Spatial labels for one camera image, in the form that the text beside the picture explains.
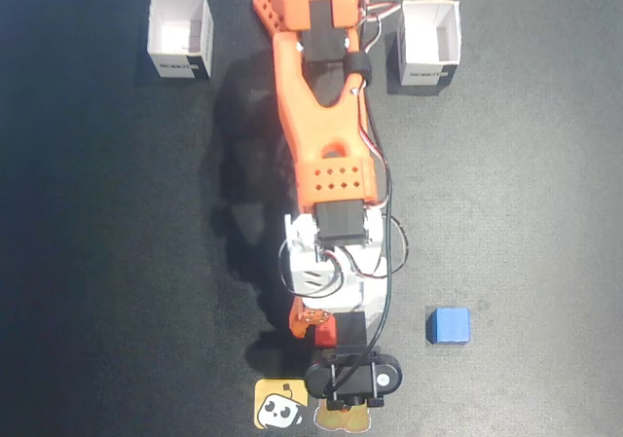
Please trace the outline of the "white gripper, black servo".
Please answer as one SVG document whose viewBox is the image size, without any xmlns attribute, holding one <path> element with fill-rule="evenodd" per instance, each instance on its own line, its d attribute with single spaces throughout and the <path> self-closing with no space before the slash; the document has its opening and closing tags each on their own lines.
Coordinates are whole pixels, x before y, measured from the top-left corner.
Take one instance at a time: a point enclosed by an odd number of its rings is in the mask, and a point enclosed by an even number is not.
<svg viewBox="0 0 623 437">
<path fill-rule="evenodd" d="M 387 293 L 386 258 L 380 247 L 280 249 L 280 276 L 294 296 L 291 333 L 303 339 L 314 330 L 314 345 L 338 343 L 337 316 L 362 313 L 369 328 L 383 313 Z"/>
</svg>

